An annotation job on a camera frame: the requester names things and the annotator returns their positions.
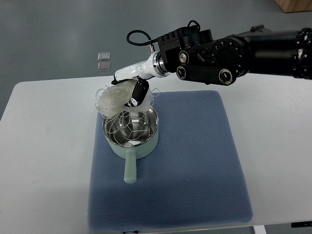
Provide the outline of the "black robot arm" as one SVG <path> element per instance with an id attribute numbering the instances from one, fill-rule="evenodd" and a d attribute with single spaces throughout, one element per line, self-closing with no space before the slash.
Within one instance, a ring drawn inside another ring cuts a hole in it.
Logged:
<path id="1" fill-rule="evenodd" d="M 184 81 L 231 85 L 247 73 L 312 78 L 312 30 L 273 32 L 263 25 L 213 39 L 199 26 L 156 39 L 162 68 Z"/>

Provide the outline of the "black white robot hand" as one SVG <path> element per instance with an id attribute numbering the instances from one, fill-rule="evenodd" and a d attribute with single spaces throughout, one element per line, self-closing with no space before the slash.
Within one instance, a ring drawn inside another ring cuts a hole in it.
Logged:
<path id="1" fill-rule="evenodd" d="M 113 85 L 133 80 L 135 87 L 130 99 L 125 103 L 127 107 L 137 107 L 141 105 L 147 95 L 149 83 L 147 80 L 156 77 L 163 78 L 170 73 L 165 68 L 163 59 L 159 51 L 152 52 L 146 61 L 129 65 L 119 69 L 114 74 Z"/>

